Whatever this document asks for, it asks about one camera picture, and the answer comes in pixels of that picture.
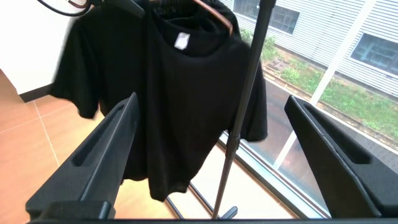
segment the clothing rack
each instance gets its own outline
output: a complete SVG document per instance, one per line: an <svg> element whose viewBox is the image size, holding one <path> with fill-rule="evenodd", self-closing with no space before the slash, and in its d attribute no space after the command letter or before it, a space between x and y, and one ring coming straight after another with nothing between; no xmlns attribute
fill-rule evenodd
<svg viewBox="0 0 398 224"><path fill-rule="evenodd" d="M223 172L221 174L220 184L218 187L217 198L215 207L213 208L210 203L202 196L198 189L190 182L189 188L194 191L195 196L206 206L208 211L211 213L212 219L231 219L237 212L238 208L233 206L230 208L222 217L218 215L220 210L221 201L223 199L226 183L228 180L229 172L231 170L232 163L235 158L236 151L239 148L241 141L240 133L242 130L244 115L246 114L246 108L248 107L251 90L253 88L254 79L256 77L259 59L261 56L262 45L264 44L269 21L271 18L272 10L275 6L276 0L260 0L259 3L259 14L257 17L256 28L254 29L253 40L251 43L251 52L249 58L248 70L246 72L246 79L243 85L243 91L241 99L239 101L238 112L236 113L234 126L232 132L228 136L226 144L226 155L224 160ZM180 219L183 219L182 214L178 208L174 205L173 201L167 197L167 202L172 207L174 212Z"/></svg>

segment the black clothing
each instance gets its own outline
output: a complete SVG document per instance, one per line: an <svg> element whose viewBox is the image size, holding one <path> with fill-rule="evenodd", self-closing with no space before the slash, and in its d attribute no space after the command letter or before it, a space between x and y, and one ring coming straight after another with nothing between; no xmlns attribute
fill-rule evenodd
<svg viewBox="0 0 398 224"><path fill-rule="evenodd" d="M148 177L156 200L186 192L222 131L233 127L249 47L234 14L219 1L213 7L233 23L234 35L214 19L210 28L187 29L177 25L187 21L166 21L148 8L144 20L106 4L94 8L74 23L50 91L84 118L98 103L107 115L137 93L141 123L124 178ZM180 32L190 34L183 50L174 47ZM259 67L241 137L263 140L266 119Z"/></svg>

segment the building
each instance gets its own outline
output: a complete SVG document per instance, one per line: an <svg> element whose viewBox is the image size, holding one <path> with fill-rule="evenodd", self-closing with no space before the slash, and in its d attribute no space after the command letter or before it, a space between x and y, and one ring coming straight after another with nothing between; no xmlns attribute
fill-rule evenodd
<svg viewBox="0 0 398 224"><path fill-rule="evenodd" d="M259 0L222 0L254 30ZM364 0L277 0L267 36L327 67ZM377 0L337 72L398 97L398 0Z"/></svg>

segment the shirt label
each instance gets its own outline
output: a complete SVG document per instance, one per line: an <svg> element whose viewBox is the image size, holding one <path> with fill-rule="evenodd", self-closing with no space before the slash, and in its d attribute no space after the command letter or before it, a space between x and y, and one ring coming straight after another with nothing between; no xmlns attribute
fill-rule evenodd
<svg viewBox="0 0 398 224"><path fill-rule="evenodd" d="M176 49L184 50L188 46L188 41L189 41L190 34L186 33L179 33L177 36L177 40L175 40L174 47Z"/></svg>

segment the curb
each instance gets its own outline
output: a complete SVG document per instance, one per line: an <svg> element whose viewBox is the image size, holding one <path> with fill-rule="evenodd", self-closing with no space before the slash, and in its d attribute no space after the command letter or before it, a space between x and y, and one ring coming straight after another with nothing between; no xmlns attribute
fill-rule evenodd
<svg viewBox="0 0 398 224"><path fill-rule="evenodd" d="M309 101L311 99L311 95L308 94L307 92L301 90L300 88L286 82L285 80L279 78L277 75L275 75L276 71L273 70L272 68L269 68L267 66L262 67L262 71L264 72L264 77L271 79L272 81L278 83L280 86L290 90L293 93L296 93L298 96L302 97L303 99ZM344 114L340 110L330 106L329 104L319 101L317 103L317 106L322 108L323 110L329 112L333 116L336 116L337 118L341 119L345 123L349 124L350 126L354 127L355 129L360 130L361 132L367 134L368 136L371 136L374 139L377 139L381 143L391 147L392 149L398 151L398 143L395 142L393 139L391 139L388 136L383 135L382 133L364 126L361 122L357 121L354 118L349 117L348 115Z"/></svg>

